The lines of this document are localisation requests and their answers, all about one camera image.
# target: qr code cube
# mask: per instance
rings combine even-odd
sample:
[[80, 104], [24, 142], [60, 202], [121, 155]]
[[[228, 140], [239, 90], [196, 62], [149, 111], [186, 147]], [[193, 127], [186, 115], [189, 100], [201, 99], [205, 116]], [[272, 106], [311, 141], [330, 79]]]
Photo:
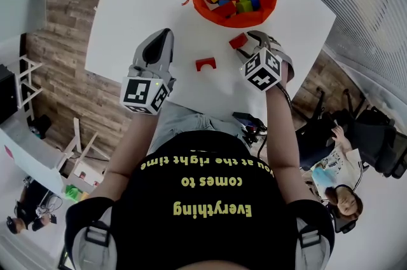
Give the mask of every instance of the qr code cube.
[[262, 48], [240, 68], [240, 71], [258, 90], [266, 91], [281, 81], [281, 63], [282, 59], [278, 55], [274, 55], [267, 48]]
[[135, 113], [158, 114], [170, 93], [162, 79], [124, 77], [120, 104]]

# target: light blue jeans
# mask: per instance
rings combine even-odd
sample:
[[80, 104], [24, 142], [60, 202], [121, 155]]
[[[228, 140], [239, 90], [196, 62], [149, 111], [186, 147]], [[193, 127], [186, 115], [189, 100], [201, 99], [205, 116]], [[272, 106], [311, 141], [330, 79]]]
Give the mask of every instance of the light blue jeans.
[[164, 143], [182, 132], [197, 130], [228, 133], [239, 138], [250, 150], [243, 139], [244, 134], [238, 121], [236, 123], [221, 121], [166, 100], [161, 108], [160, 118], [148, 154], [152, 154]]

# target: person in black shirt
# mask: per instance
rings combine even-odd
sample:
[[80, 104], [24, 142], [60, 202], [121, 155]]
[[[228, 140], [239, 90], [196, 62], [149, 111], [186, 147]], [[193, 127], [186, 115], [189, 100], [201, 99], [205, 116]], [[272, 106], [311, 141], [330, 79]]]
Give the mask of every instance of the person in black shirt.
[[326, 238], [329, 257], [331, 217], [301, 177], [289, 104], [276, 86], [266, 101], [268, 163], [231, 123], [168, 102], [160, 118], [136, 114], [103, 182], [67, 211], [76, 269], [97, 262], [89, 255], [77, 266], [77, 237], [108, 210], [117, 260], [98, 269], [296, 269], [298, 219]]
[[37, 231], [50, 223], [50, 215], [38, 217], [36, 213], [41, 202], [46, 201], [44, 197], [48, 193], [48, 189], [35, 180], [24, 186], [20, 200], [16, 202], [14, 208], [16, 217], [7, 217], [7, 227], [13, 234], [19, 234], [24, 229], [28, 229], [30, 224], [32, 224], [31, 229]]

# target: wooden floor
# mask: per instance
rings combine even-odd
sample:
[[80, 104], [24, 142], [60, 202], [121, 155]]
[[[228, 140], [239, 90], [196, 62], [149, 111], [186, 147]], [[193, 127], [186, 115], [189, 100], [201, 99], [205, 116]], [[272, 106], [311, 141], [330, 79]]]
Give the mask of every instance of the wooden floor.
[[[50, 117], [53, 124], [47, 137], [61, 149], [74, 135], [73, 117], [80, 120], [82, 144], [98, 131], [95, 144], [108, 153], [130, 122], [130, 113], [118, 103], [120, 85], [84, 68], [98, 1], [47, 0], [46, 27], [27, 35], [28, 57], [44, 63], [33, 76], [34, 83], [44, 88], [33, 100], [34, 113]], [[309, 116], [318, 101], [317, 87], [326, 92], [326, 111], [345, 107], [345, 88], [359, 98], [359, 90], [324, 52], [293, 100]], [[295, 113], [293, 119], [297, 128], [303, 124]]]

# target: black buckle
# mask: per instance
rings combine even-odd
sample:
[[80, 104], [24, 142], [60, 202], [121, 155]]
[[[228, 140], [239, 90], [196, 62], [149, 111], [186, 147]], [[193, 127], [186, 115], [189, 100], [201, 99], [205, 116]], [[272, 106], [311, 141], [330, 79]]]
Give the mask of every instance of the black buckle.
[[[307, 238], [304, 238], [304, 235], [306, 235], [306, 234], [310, 234], [310, 233], [313, 233], [313, 232], [316, 232], [316, 234], [318, 234], [318, 240], [312, 240], [312, 241], [309, 241], [309, 242], [307, 242], [305, 239], [307, 239]], [[307, 225], [307, 226], [305, 226], [301, 231], [300, 231], [300, 244], [301, 244], [301, 248], [307, 248], [307, 247], [310, 247], [310, 246], [314, 246], [314, 245], [316, 245], [316, 244], [319, 244], [320, 242], [321, 242], [321, 234], [319, 234], [319, 230], [317, 229], [317, 228], [315, 228], [314, 226], [310, 226], [310, 225]]]
[[[89, 230], [91, 227], [106, 231], [106, 239], [104, 241], [98, 241], [98, 240], [88, 237], [88, 233], [89, 233]], [[104, 246], [104, 247], [109, 247], [109, 237], [110, 237], [109, 227], [107, 225], [105, 225], [104, 222], [101, 222], [100, 220], [98, 220], [96, 222], [92, 222], [92, 225], [88, 226], [86, 229], [86, 232], [85, 232], [85, 241], [94, 243], [96, 245]]]

